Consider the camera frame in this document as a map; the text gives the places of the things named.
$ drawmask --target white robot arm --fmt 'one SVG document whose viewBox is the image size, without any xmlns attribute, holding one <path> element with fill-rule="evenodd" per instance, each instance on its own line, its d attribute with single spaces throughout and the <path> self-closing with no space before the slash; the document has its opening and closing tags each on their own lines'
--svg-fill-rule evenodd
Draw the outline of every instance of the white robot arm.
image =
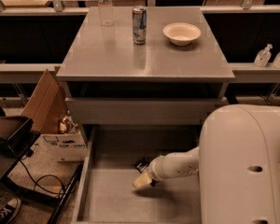
<svg viewBox="0 0 280 224">
<path fill-rule="evenodd" d="M 226 105 L 206 119 L 199 149 L 156 158 L 146 179 L 191 175 L 199 164 L 203 224 L 280 224 L 278 162 L 280 107 Z"/>
</svg>

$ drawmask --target soda can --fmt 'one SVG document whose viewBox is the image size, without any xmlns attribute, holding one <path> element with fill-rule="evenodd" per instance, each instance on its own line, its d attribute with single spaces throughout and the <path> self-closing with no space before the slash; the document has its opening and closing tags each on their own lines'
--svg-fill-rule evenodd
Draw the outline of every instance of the soda can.
<svg viewBox="0 0 280 224">
<path fill-rule="evenodd" d="M 133 42 L 145 44 L 147 40 L 147 10 L 145 7 L 133 7 Z"/>
</svg>

